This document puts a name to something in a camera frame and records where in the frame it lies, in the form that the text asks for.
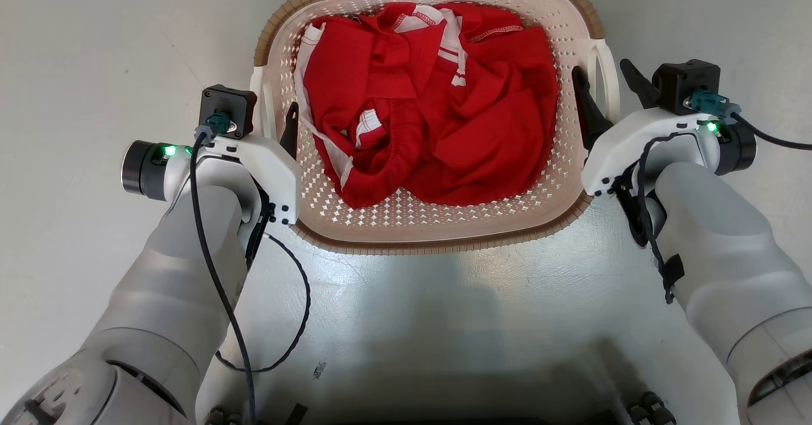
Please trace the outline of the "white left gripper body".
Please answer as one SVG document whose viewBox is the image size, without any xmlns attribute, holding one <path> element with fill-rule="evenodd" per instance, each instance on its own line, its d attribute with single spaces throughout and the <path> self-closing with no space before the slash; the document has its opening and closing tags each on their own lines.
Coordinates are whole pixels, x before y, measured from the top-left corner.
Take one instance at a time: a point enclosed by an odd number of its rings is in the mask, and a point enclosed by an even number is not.
<svg viewBox="0 0 812 425">
<path fill-rule="evenodd" d="M 273 139 L 250 135 L 240 141 L 218 137 L 193 160 L 205 186 L 229 189 L 240 202 L 242 222 L 256 222 L 262 204 L 273 204 L 273 217 L 293 225 L 301 214 L 301 168 Z"/>
</svg>

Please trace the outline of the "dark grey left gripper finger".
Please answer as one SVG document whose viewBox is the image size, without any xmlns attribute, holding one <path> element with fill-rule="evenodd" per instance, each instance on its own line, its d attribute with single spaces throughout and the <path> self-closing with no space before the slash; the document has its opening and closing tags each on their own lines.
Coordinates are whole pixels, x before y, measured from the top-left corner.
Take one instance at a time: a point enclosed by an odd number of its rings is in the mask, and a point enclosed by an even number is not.
<svg viewBox="0 0 812 425">
<path fill-rule="evenodd" d="M 280 137 L 280 145 L 293 158 L 297 159 L 297 139 L 299 125 L 299 104 L 293 102 L 285 115 L 285 125 Z"/>
</svg>

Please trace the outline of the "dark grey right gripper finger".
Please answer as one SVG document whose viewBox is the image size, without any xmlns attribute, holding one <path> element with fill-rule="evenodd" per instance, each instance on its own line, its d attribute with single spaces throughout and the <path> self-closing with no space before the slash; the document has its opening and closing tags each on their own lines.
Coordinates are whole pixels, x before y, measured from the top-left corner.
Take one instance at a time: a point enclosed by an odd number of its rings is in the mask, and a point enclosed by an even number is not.
<svg viewBox="0 0 812 425">
<path fill-rule="evenodd" d="M 613 124 L 599 109 L 591 95 L 591 84 L 587 72 L 576 66 L 571 73 L 573 93 L 576 100 L 578 122 L 583 147 L 591 152 L 598 138 L 606 133 Z"/>
<path fill-rule="evenodd" d="M 629 59 L 621 59 L 621 73 L 624 76 L 627 87 L 638 96 L 641 106 L 644 109 L 658 107 L 659 90 L 655 85 L 644 77 L 644 75 L 634 66 Z"/>
</svg>

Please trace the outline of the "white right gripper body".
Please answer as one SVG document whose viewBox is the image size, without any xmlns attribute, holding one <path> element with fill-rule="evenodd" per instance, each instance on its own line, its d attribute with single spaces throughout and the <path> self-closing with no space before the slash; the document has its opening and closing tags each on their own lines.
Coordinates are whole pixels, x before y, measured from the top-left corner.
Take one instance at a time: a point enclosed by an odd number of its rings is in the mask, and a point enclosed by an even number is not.
<svg viewBox="0 0 812 425">
<path fill-rule="evenodd" d="M 650 150 L 653 170 L 645 179 L 655 180 L 656 174 L 672 162 L 693 162 L 711 171 L 718 168 L 721 152 L 719 142 L 707 128 L 710 115 L 677 116 L 659 108 L 633 112 L 601 134 L 592 145 L 581 173 L 586 194 L 597 197 L 608 193 L 612 183 L 627 169 L 637 170 L 637 162 L 646 145 L 658 137 L 674 135 L 668 142 L 658 142 Z"/>
</svg>

